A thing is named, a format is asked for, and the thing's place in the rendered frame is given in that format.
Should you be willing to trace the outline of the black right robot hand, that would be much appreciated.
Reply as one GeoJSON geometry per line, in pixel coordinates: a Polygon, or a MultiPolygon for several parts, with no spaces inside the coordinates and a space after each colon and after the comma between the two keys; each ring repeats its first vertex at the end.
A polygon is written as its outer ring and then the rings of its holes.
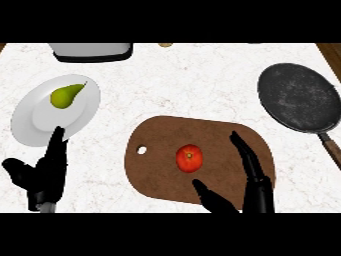
{"type": "MultiPolygon", "coordinates": [[[[232,132],[229,139],[238,149],[247,174],[243,213],[275,213],[272,181],[265,175],[257,155],[237,132],[232,132]]],[[[212,213],[240,213],[229,200],[198,179],[192,180],[192,185],[201,205],[212,213]]]]}

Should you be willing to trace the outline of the white and black appliance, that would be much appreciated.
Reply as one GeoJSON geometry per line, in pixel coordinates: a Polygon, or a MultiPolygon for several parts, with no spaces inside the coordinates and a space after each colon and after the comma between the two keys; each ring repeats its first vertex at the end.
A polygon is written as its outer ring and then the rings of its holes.
{"type": "Polygon", "coordinates": [[[126,60],[133,53],[132,43],[51,43],[54,56],[65,63],[102,63],[126,60]]]}

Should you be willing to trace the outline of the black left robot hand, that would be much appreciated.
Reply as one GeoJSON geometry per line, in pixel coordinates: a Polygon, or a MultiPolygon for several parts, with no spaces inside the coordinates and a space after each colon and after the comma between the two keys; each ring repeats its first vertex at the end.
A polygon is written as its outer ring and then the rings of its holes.
{"type": "Polygon", "coordinates": [[[12,183],[27,191],[28,210],[40,212],[39,206],[58,203],[62,198],[67,176],[67,144],[65,129],[55,128],[45,156],[37,160],[36,166],[28,165],[17,158],[2,161],[12,183]]]}

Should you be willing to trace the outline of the red tomato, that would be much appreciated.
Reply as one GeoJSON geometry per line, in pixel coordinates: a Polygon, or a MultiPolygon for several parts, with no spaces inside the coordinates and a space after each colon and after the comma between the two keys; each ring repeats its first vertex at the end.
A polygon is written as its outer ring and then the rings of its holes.
{"type": "Polygon", "coordinates": [[[182,146],[176,152],[176,165],[182,172],[192,173],[203,166],[203,151],[194,144],[182,146]]]}

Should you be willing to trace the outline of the green pear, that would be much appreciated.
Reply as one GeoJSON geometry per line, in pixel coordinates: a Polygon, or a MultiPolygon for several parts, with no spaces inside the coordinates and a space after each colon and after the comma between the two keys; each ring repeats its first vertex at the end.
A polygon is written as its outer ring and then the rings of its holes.
{"type": "Polygon", "coordinates": [[[58,88],[51,94],[51,104],[59,109],[68,108],[83,88],[85,84],[71,84],[58,88]]]}

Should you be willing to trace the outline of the white plate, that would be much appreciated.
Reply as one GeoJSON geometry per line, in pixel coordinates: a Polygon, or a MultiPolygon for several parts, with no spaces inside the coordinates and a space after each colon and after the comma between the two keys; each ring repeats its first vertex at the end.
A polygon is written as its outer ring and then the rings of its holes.
{"type": "Polygon", "coordinates": [[[12,114],[11,131],[17,141],[31,147],[46,146],[58,126],[65,129],[64,139],[68,139],[93,119],[99,103],[99,86],[88,76],[70,74],[43,82],[24,96],[12,114]],[[71,105],[59,109],[51,103],[51,94],[74,84],[83,84],[85,88],[71,105]]]}

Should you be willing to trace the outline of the brown wooden cutting board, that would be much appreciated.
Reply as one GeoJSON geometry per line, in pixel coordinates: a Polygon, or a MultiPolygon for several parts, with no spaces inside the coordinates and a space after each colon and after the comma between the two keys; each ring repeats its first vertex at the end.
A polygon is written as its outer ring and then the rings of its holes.
{"type": "Polygon", "coordinates": [[[274,177],[272,152],[250,127],[238,123],[155,116],[139,124],[126,148],[126,174],[138,192],[157,199],[198,203],[192,186],[198,179],[235,207],[241,207],[247,174],[229,139],[232,134],[244,139],[257,154],[266,176],[274,177]],[[182,172],[176,165],[176,152],[188,144],[198,146],[203,152],[203,166],[192,173],[182,172]]]}

